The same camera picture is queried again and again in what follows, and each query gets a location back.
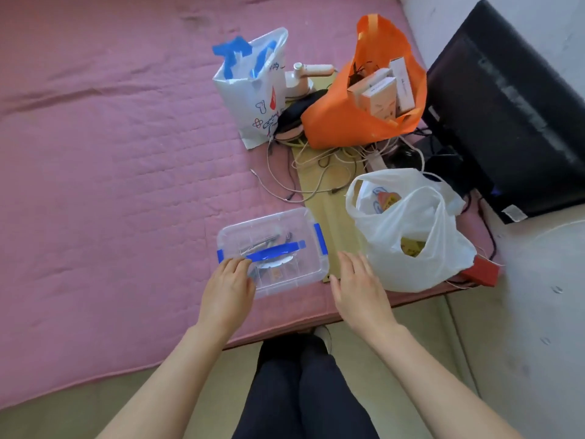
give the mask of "plastic box lid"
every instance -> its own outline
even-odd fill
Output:
[[[327,247],[311,210],[296,208],[225,227],[218,260],[247,257],[256,298],[322,280],[329,272]]]

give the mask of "white plastic bag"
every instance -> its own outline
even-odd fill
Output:
[[[356,206],[353,191],[363,180]],[[400,199],[385,211],[380,191]],[[473,265],[473,244],[455,226],[465,202],[445,182],[435,182],[415,169],[387,169],[357,176],[347,191],[345,208],[367,241],[365,254],[387,290],[416,293],[447,280]],[[424,241],[416,257],[406,255],[402,237]]]
[[[289,31],[281,27],[250,43],[242,37],[214,46],[224,57],[214,84],[236,121],[247,149],[273,135],[285,108],[284,47]]]

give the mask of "yellow board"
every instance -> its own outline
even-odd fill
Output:
[[[315,77],[312,80],[315,83],[316,89],[325,89],[332,83],[334,77],[335,74],[331,77]],[[295,157],[298,157],[300,151],[300,148],[293,148],[292,153]],[[316,157],[323,152],[324,151],[316,151],[310,147],[306,147],[303,149],[300,158],[297,160],[303,162]],[[338,156],[347,162],[353,160],[341,152],[338,153]],[[319,187],[320,190],[336,188],[347,183],[350,174],[347,173],[346,167],[349,168],[351,175],[353,175],[355,169],[354,163],[342,163],[335,157],[330,157],[329,163],[333,165],[333,167],[327,169],[323,181],[321,182],[321,186]],[[315,190],[322,172],[323,168],[319,167],[317,163],[300,168],[298,170],[298,178],[301,184],[301,189],[303,191]],[[356,175],[359,176],[364,172],[363,163],[358,162]],[[315,219],[321,225],[323,236],[327,243],[327,249],[329,250],[329,273],[334,274],[337,277],[340,275],[337,251],[343,250],[357,253],[360,249],[359,231],[356,229],[353,219],[345,210],[346,191],[347,187],[335,194],[321,192],[315,194],[313,198],[305,202],[305,206],[311,210]],[[308,198],[310,195],[310,193],[304,194],[304,198]]]

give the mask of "orange bag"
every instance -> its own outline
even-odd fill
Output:
[[[370,75],[388,67],[394,58],[404,57],[413,89],[415,108],[395,120],[378,119],[359,109],[347,95],[349,76],[356,68]],[[314,149],[365,145],[414,131],[427,100],[427,73],[413,56],[406,36],[379,14],[363,16],[357,22],[357,45],[353,61],[343,67],[329,92],[301,116],[305,135]]]

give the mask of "leg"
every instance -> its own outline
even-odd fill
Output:
[[[301,368],[296,335],[263,343],[256,375],[232,439],[302,439],[298,385]]]
[[[350,391],[323,340],[310,335],[301,354],[299,404],[308,439],[378,439],[367,411]]]

